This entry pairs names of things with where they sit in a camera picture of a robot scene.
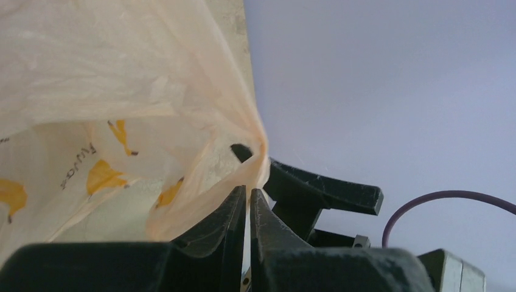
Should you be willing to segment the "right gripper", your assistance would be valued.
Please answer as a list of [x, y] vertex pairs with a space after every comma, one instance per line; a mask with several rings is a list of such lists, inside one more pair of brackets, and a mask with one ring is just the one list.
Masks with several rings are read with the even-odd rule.
[[295, 235], [314, 247], [369, 248], [367, 236], [349, 237], [315, 229], [322, 210], [336, 209], [378, 215], [384, 194], [381, 188], [329, 178], [278, 160], [270, 160], [270, 175], [262, 193], [275, 205], [273, 215]]

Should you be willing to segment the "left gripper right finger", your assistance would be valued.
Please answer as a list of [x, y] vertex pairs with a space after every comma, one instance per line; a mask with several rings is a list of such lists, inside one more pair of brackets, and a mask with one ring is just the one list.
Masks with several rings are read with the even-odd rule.
[[417, 257], [402, 249], [315, 248], [250, 196], [252, 291], [433, 291]]

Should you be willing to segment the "orange banana print plastic bag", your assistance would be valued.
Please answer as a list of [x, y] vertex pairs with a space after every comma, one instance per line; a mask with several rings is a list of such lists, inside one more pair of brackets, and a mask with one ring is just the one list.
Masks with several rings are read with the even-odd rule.
[[270, 176], [242, 1], [1, 2], [1, 261], [167, 241]]

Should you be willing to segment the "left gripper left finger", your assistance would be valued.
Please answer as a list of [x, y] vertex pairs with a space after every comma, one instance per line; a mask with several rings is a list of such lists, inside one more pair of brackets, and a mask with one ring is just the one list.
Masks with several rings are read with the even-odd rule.
[[170, 242], [41, 243], [1, 268], [2, 291], [239, 291], [246, 189]]

